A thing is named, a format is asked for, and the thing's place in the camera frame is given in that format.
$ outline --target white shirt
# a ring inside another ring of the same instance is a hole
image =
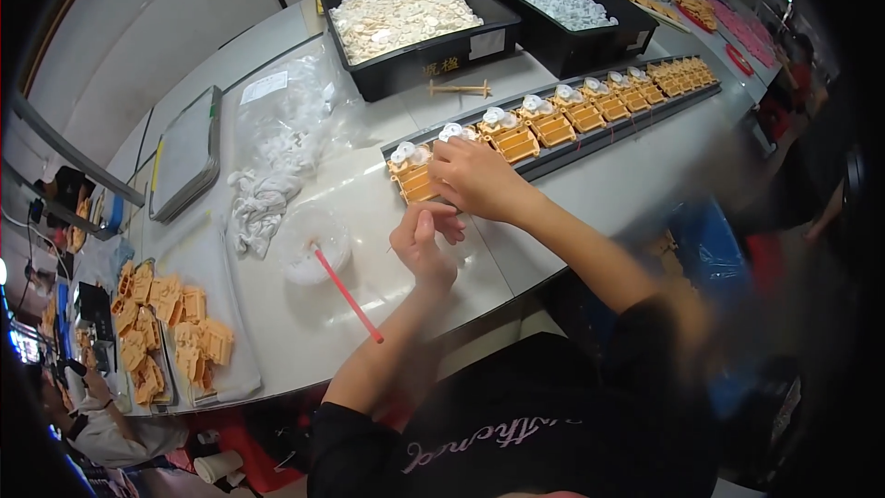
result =
[[[89,422],[77,438],[68,439],[73,448],[99,465],[131,467],[181,448],[188,439],[188,428],[174,417],[129,417],[127,421],[144,446],[123,437],[113,417],[92,396],[77,411]]]

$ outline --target wooden axle part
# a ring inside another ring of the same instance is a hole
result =
[[[482,98],[487,99],[489,97],[489,93],[491,93],[492,88],[489,86],[489,80],[483,79],[482,86],[464,86],[464,85],[449,85],[441,87],[439,85],[434,86],[434,80],[430,80],[430,86],[428,87],[430,91],[430,96],[433,96],[434,93],[480,93],[482,92]]]

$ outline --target assembly tray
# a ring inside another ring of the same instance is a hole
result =
[[[175,116],[160,137],[150,180],[148,215],[163,224],[218,178],[221,89],[215,85]]]
[[[573,77],[645,52],[658,22],[629,0],[593,0],[618,25],[572,31],[525,0],[499,0],[523,21],[519,44],[556,77]]]
[[[543,87],[538,87],[537,89],[526,91],[523,94],[514,95],[510,98],[503,99],[502,101],[498,101],[493,104],[487,104],[483,107],[479,107],[475,110],[466,112],[465,114],[462,114],[460,116],[452,117],[445,120],[444,122],[439,122],[438,124],[432,125],[424,130],[416,131],[415,133],[404,138],[397,139],[396,141],[382,147],[382,155],[384,156],[384,161],[390,160],[390,154],[394,150],[396,150],[396,147],[399,145],[399,143],[403,142],[404,140],[411,141],[415,145],[431,143],[432,141],[437,140],[439,132],[446,124],[449,123],[456,123],[460,124],[461,126],[476,125],[482,120],[482,115],[490,107],[497,106],[505,111],[515,110],[522,105],[522,99],[523,97],[525,97],[526,94],[537,94],[541,98],[547,99],[553,96],[556,90],[556,85],[558,84],[568,84],[571,86],[580,87],[583,84],[584,77],[596,77],[597,79],[602,81],[605,79],[609,71],[617,71],[623,73],[629,66],[636,66],[637,68],[644,69],[644,67],[650,63],[660,63],[662,61],[672,62],[673,60],[694,58],[696,56],[698,56],[698,54],[667,56],[665,58],[658,58],[656,60],[641,62],[633,61],[622,64],[616,68],[603,71],[593,71],[579,77],[570,77],[569,79],[564,79],[556,83],[546,84]],[[559,168],[566,166],[569,163],[582,158],[583,156],[586,156],[587,154],[591,154],[597,150],[608,147],[609,145],[612,145],[623,138],[635,135],[639,131],[646,129],[653,124],[660,123],[673,114],[677,114],[688,107],[698,104],[704,99],[711,97],[714,94],[719,93],[720,91],[720,83],[716,82],[708,84],[699,89],[695,89],[694,91],[690,91],[686,94],[680,94],[677,97],[669,98],[667,99],[667,102],[655,104],[651,107],[651,109],[634,112],[631,117],[619,119],[614,122],[609,122],[608,125],[606,125],[605,127],[600,127],[599,129],[591,130],[586,133],[577,133],[577,141],[568,141],[553,148],[541,147],[541,153],[537,158],[529,157],[525,160],[520,160],[513,165],[513,168],[516,170],[517,173],[522,175],[522,177],[526,181],[533,181],[541,176],[547,175],[550,172],[554,172]]]
[[[398,48],[351,66],[329,14],[329,10],[343,0],[319,1],[323,5],[328,32],[335,42],[341,64],[353,77],[353,82],[367,102],[378,101],[433,77],[512,53],[521,21],[519,16],[497,0],[465,0],[473,14],[482,18],[483,25]]]

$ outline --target black storage bin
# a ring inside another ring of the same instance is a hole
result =
[[[572,31],[525,0],[500,0],[522,17],[519,43],[560,79],[587,73],[645,52],[658,27],[629,0],[593,0],[618,25]]]
[[[496,0],[465,0],[483,25],[454,31],[351,66],[329,10],[342,0],[319,0],[341,64],[367,102],[383,99],[465,66],[496,60],[516,48],[521,19]]]

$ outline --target curved workbench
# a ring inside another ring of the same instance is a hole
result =
[[[299,54],[302,47],[318,46],[323,39],[312,36],[322,31],[323,22],[313,0],[287,8],[205,61],[136,127],[109,171],[121,178],[132,174],[143,135],[142,166],[132,184],[144,190],[150,179],[149,158],[171,118],[208,86],[225,89],[218,182],[169,226],[151,222],[145,208],[132,213],[126,235],[136,249],[137,261],[155,255],[166,235],[193,216],[203,216],[206,210],[229,216],[233,192],[225,180],[237,168],[233,133],[239,97],[248,83],[244,80],[265,66]],[[305,39],[306,43],[298,45]],[[707,144],[732,131],[758,100],[747,88],[748,81],[736,77],[723,63],[719,51],[714,50],[718,47],[708,45],[695,34],[661,26],[640,59],[699,53],[720,79],[721,93],[533,184],[607,235],[617,235],[637,219],[658,212],[682,186],[683,174],[704,154]],[[342,270],[342,279],[376,325],[413,285],[412,274],[389,249],[388,235],[399,223],[405,206],[390,183],[380,147],[468,110],[557,81],[531,55],[517,51],[502,61],[459,71],[448,83],[473,84],[483,79],[489,81],[494,94],[486,100],[458,94],[430,97],[426,88],[416,87],[368,104],[366,141],[374,144],[329,154],[319,165],[316,177],[289,205],[291,212],[299,203],[322,201],[348,226],[353,256]],[[515,227],[468,215],[461,217],[467,225],[466,240],[454,248],[443,245],[459,261],[459,277],[443,331],[485,315],[565,267],[557,256]],[[264,260],[246,256],[232,261],[236,295],[263,383],[250,400],[330,379],[366,337],[365,328],[333,285],[304,288],[283,278],[282,263],[287,259],[286,243],[292,231],[288,217],[284,217]],[[188,410],[191,407],[187,405],[170,409]],[[136,408],[134,413],[148,412]]]

